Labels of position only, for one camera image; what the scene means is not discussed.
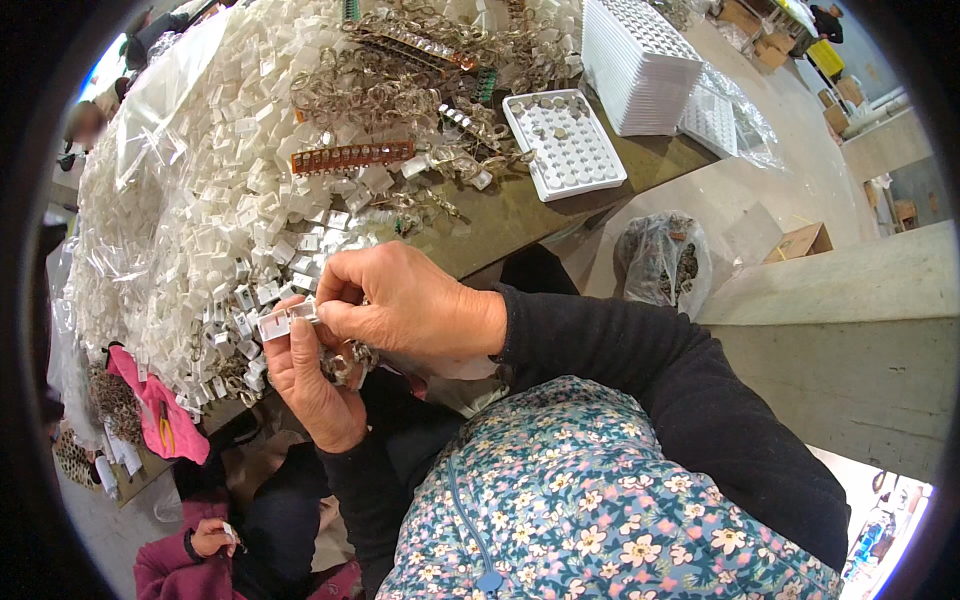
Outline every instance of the pink towel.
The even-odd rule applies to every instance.
[[[140,412],[140,424],[143,427],[143,441],[160,458],[185,456],[194,463],[202,465],[210,453],[210,442],[200,435],[190,419],[190,414],[177,404],[177,395],[160,383],[153,373],[147,373],[147,380],[140,381],[136,375],[136,361],[122,346],[110,347],[108,372],[120,375],[140,396],[149,410]],[[170,452],[169,434],[167,447],[160,442],[160,402],[167,403],[167,419],[174,430],[174,450]]]

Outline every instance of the black long-sleeve shirt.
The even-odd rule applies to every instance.
[[[827,39],[835,44],[842,44],[843,25],[840,19],[815,4],[810,5],[810,11],[813,12],[813,26],[817,28],[817,33],[826,34]]]
[[[843,566],[843,488],[737,379],[709,333],[670,308],[497,289],[507,306],[499,359],[514,368],[512,392],[572,374],[635,397],[668,460],[706,473],[751,516],[824,564]],[[409,500],[376,439],[321,455],[373,598],[394,566]]]

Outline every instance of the orange circuit strip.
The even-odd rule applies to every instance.
[[[290,155],[294,175],[304,177],[353,169],[375,162],[396,162],[414,157],[414,140],[321,148]]]

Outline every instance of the zipper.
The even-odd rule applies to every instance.
[[[458,494],[457,491],[457,472],[453,467],[452,456],[446,461],[446,471],[453,495],[453,507],[457,510],[457,514],[460,515],[460,519],[470,530],[470,534],[473,535],[473,539],[476,540],[477,547],[480,548],[480,554],[483,556],[484,574],[477,580],[477,589],[484,592],[488,600],[495,600],[496,591],[503,585],[503,576],[493,568],[493,559],[490,558],[487,545],[480,538],[480,532],[473,527],[472,521],[467,518],[467,513],[464,512],[464,505],[460,503],[460,494]]]

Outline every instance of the pipe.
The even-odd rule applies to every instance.
[[[880,97],[877,98],[876,100],[873,100],[873,101],[870,103],[870,110],[873,110],[874,108],[880,108],[880,107],[882,107],[883,105],[887,104],[888,102],[890,102],[891,100],[893,100],[893,99],[896,98],[897,96],[900,96],[900,95],[901,95],[902,93],[904,93],[905,91],[906,91],[906,88],[903,87],[902,85],[900,85],[900,86],[898,86],[896,89],[894,89],[892,92],[890,92],[889,94],[883,94],[882,96],[880,96]]]
[[[883,117],[893,116],[896,112],[908,106],[910,106],[909,96],[906,94],[901,94],[882,107],[874,108],[867,114],[853,119],[853,121],[850,123],[850,126],[843,131],[841,136],[844,139],[850,139]]]

